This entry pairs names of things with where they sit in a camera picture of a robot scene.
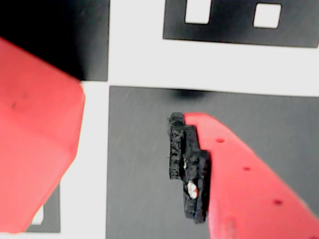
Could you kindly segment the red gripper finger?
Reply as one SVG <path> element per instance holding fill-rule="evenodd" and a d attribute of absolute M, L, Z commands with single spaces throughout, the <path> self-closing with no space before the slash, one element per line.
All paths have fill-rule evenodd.
<path fill-rule="evenodd" d="M 316 239 L 319 220 L 234 132 L 205 113 L 168 118 L 169 177 L 212 239 Z"/>

